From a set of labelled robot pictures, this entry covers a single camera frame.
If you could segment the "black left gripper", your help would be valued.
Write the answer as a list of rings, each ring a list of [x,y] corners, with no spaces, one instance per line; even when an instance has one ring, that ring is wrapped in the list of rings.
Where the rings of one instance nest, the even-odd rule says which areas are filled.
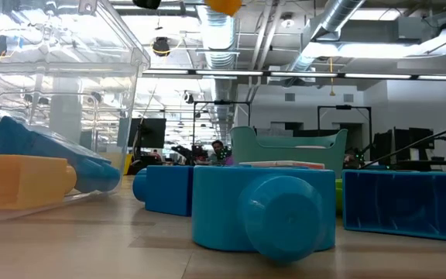
[[[161,0],[132,0],[132,3],[142,9],[156,10],[159,8]]]

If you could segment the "small yellow toy block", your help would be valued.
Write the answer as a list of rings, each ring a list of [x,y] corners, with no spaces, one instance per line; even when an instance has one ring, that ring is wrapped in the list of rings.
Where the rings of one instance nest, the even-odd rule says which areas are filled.
[[[227,16],[233,16],[242,7],[242,0],[204,0],[204,3],[215,12]]]

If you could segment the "long blue toy block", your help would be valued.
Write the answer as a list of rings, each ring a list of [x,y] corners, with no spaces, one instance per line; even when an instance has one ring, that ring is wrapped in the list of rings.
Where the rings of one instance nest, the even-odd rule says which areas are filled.
[[[29,126],[9,116],[0,120],[0,154],[63,158],[75,170],[75,189],[82,193],[111,191],[121,178],[110,160],[92,150],[46,127]]]

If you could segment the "large yellow toy block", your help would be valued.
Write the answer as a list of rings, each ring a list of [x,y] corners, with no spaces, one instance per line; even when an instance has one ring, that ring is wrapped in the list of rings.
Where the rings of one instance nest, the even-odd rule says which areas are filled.
[[[0,209],[22,210],[63,201],[77,182],[63,158],[0,155]]]

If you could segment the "ceiling light strip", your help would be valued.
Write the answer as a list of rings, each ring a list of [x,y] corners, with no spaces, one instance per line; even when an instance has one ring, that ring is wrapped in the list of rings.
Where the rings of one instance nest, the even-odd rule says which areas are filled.
[[[237,70],[181,70],[148,69],[143,74],[151,75],[187,75],[214,77],[267,77],[267,78],[333,78],[333,79],[369,79],[369,80],[409,80],[409,81],[446,81],[446,74],[373,74],[342,72],[292,72],[292,71],[237,71]]]

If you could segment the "black computer monitor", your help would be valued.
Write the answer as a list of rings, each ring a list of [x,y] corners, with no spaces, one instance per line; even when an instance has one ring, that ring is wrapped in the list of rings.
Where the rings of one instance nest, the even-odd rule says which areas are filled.
[[[140,140],[142,148],[163,147],[165,143],[166,119],[134,118],[131,120],[128,147],[134,147],[134,140]]]

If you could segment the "white ceiling sensor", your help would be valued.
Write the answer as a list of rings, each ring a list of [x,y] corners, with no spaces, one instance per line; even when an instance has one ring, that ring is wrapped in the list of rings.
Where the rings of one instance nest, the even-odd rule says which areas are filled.
[[[283,28],[289,29],[295,24],[293,13],[287,12],[280,16],[280,24]]]

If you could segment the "person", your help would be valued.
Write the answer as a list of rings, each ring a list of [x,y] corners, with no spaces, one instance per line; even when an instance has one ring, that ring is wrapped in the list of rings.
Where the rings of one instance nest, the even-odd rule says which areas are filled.
[[[209,156],[210,162],[214,165],[227,165],[231,159],[232,151],[220,140],[215,140],[211,146],[213,148],[213,154]]]

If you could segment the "teal plastic bin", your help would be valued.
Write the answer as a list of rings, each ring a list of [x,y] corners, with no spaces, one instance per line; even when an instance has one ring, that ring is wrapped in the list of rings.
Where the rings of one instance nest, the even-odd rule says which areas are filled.
[[[335,172],[336,178],[341,177],[347,135],[346,129],[319,137],[257,136],[248,126],[230,131],[235,164],[276,160],[310,162],[323,164]]]

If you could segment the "blue single-stud toy block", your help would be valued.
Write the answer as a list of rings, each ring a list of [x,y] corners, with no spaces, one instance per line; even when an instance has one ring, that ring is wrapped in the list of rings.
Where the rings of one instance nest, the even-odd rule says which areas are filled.
[[[195,167],[192,239],[294,262],[335,246],[335,173],[305,167]]]

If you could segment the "lime green toy block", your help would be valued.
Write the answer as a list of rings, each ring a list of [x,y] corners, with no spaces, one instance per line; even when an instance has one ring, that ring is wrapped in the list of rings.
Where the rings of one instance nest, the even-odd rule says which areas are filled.
[[[335,200],[336,200],[336,214],[341,215],[343,211],[343,183],[342,179],[335,180]]]

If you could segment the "distant robot station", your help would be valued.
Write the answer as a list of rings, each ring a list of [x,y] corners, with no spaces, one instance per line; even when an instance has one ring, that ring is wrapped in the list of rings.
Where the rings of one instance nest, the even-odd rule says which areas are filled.
[[[446,167],[446,157],[429,157],[436,141],[446,142],[446,132],[434,133],[432,129],[409,128],[391,130],[395,150],[388,149],[365,167],[380,164],[387,170],[429,172],[433,167]]]

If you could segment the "blue two-stud toy block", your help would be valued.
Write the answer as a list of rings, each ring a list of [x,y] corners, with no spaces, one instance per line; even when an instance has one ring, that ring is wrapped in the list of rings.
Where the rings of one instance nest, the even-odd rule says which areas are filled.
[[[347,230],[446,240],[446,172],[346,170]]]

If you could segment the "silver ventilation duct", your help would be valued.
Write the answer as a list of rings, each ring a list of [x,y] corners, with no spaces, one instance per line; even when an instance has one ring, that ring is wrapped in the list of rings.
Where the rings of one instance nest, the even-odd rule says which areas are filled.
[[[214,71],[234,70],[238,55],[235,52],[235,19],[224,13],[213,11],[208,5],[197,5],[196,11],[201,23],[201,41],[206,68]],[[237,84],[229,77],[216,77],[211,84],[211,95],[215,101],[234,101]],[[218,139],[223,143],[230,140],[229,131],[233,125],[233,105],[215,105]]]
[[[305,72],[316,58],[325,56],[330,47],[323,42],[339,41],[341,29],[364,2],[365,0],[328,0],[320,15],[307,20],[300,36],[301,51],[286,70]]]

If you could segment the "black frame stand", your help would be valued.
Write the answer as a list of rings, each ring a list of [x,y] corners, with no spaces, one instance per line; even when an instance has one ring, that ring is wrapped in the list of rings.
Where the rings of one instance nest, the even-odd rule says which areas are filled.
[[[368,112],[368,127],[369,127],[369,144],[362,149],[359,156],[364,154],[372,147],[373,135],[372,135],[372,107],[371,106],[352,106],[352,105],[319,105],[317,107],[317,135],[321,136],[321,110],[322,109],[335,109],[335,110],[357,110],[360,114],[360,110],[364,109]]]
[[[204,104],[204,107],[208,104],[211,105],[246,105],[247,106],[247,117],[248,117],[248,126],[251,126],[251,106],[252,103],[251,102],[238,102],[238,101],[231,101],[231,100],[224,100],[224,99],[220,99],[220,100],[215,100],[215,101],[194,101],[193,103],[193,111],[192,111],[192,121],[193,121],[193,125],[192,125],[192,143],[191,143],[191,147],[193,149],[193,147],[195,146],[195,122],[196,122],[196,114],[198,113],[198,111],[196,111],[197,105],[198,104]]]

